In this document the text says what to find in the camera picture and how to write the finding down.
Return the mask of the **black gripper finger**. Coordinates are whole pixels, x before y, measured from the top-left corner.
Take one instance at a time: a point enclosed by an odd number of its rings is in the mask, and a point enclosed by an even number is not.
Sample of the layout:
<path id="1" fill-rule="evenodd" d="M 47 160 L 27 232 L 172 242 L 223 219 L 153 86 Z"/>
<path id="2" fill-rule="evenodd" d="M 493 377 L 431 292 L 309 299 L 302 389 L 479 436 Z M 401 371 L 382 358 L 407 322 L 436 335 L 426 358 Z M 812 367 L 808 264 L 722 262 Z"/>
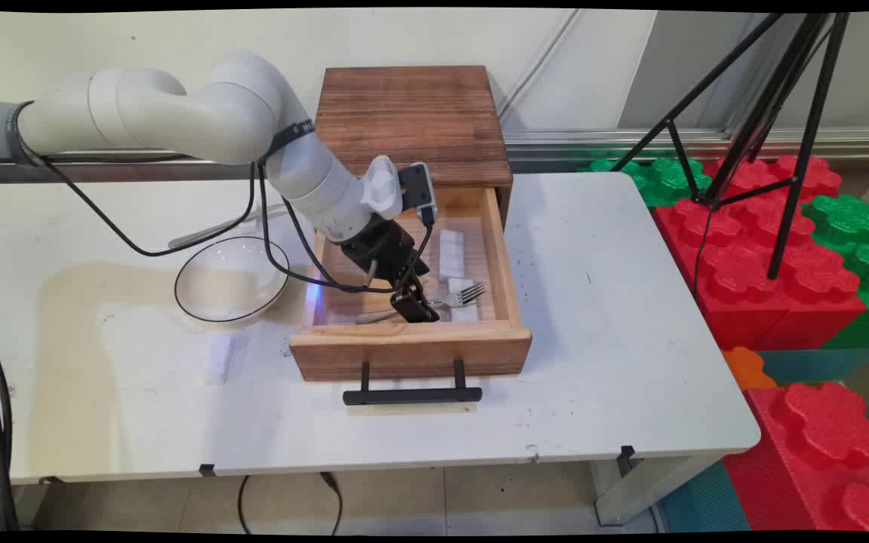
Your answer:
<path id="1" fill-rule="evenodd" d="M 425 297 L 423 282 L 416 276 L 408 278 L 408 320 L 410 322 L 438 322 L 437 310 Z"/>
<path id="2" fill-rule="evenodd" d="M 400 289 L 393 293 L 391 305 L 407 323 L 425 323 L 425 299 L 417 289 Z"/>

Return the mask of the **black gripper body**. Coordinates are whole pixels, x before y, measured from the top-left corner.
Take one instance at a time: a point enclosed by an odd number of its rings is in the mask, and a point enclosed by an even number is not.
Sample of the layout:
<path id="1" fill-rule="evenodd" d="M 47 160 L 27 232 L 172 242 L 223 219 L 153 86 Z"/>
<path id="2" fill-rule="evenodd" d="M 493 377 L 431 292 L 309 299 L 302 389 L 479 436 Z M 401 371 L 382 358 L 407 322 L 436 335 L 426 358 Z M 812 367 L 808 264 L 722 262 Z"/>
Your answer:
<path id="1" fill-rule="evenodd" d="M 371 276 L 369 281 L 387 281 L 391 287 L 401 280 L 411 261 L 414 275 L 430 272 L 415 248 L 414 238 L 395 220 L 370 219 L 353 238 L 342 243 L 342 254 Z"/>

